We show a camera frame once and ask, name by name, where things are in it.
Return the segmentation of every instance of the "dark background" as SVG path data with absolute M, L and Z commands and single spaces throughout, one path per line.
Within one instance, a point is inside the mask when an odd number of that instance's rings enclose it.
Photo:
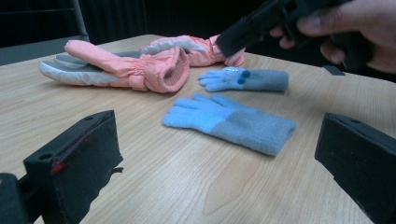
M 263 0 L 79 0 L 90 41 L 95 44 L 137 35 L 193 35 L 209 38 L 259 7 Z M 77 35 L 67 0 L 1 0 L 0 48 Z M 284 50 L 268 37 L 247 52 L 315 66 L 330 64 L 319 52 L 323 38 L 303 49 Z M 353 71 L 396 82 L 396 76 L 369 68 Z

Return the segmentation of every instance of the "blue glove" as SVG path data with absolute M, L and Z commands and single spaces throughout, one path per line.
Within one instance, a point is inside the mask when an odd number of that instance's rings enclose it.
M 289 87 L 289 74 L 278 70 L 225 67 L 209 70 L 198 79 L 207 91 L 285 91 Z
M 293 120 L 247 107 L 223 95 L 194 94 L 178 99 L 163 125 L 194 129 L 229 142 L 276 156 L 296 129 Z

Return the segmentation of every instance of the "hand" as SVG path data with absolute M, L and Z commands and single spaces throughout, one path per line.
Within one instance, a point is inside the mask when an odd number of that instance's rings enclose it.
M 339 7 L 318 10 L 300 18 L 299 30 L 309 36 L 360 31 L 373 44 L 373 59 L 368 66 L 382 72 L 396 73 L 396 1 L 354 0 Z M 281 37 L 283 49 L 294 47 L 280 27 L 270 31 L 273 37 Z M 320 47 L 323 56 L 333 63 L 341 63 L 346 55 L 331 40 Z

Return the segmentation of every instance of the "mitten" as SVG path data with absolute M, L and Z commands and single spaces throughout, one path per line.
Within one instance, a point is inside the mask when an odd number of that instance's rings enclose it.
M 178 99 L 163 117 L 163 125 L 194 129 L 229 142 L 276 156 L 292 136 L 296 124 L 223 96 L 194 94 Z
M 156 55 L 142 55 L 138 59 L 119 57 L 80 40 L 70 40 L 65 50 L 90 66 L 78 71 L 43 62 L 39 65 L 39 70 L 47 77 L 72 85 L 130 87 L 137 91 L 178 91 L 186 82 L 190 68 L 187 56 L 180 48 L 165 50 Z
M 216 40 L 218 35 L 207 40 L 189 35 L 166 37 L 155 40 L 143 47 L 144 54 L 156 54 L 163 50 L 180 47 L 186 50 L 190 66 L 209 66 L 213 63 L 224 62 L 228 66 L 240 66 L 244 63 L 244 51 L 241 49 L 235 55 L 226 58 L 219 49 Z
M 225 67 L 209 70 L 198 77 L 207 91 L 285 91 L 289 87 L 289 74 L 267 69 Z

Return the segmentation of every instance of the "table surface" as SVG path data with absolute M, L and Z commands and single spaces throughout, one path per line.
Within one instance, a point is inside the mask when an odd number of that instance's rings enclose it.
M 142 35 L 102 45 L 138 50 Z M 285 92 L 223 91 L 238 102 L 296 121 L 280 155 L 270 157 L 194 130 L 162 126 L 172 103 L 208 94 L 192 68 L 177 93 L 75 87 L 41 75 L 40 61 L 0 66 L 0 172 L 25 175 L 24 158 L 74 123 L 114 110 L 123 173 L 114 174 L 82 223 L 371 223 L 314 159 L 323 116 L 333 112 L 396 137 L 396 85 L 246 53 L 245 68 L 285 70 Z

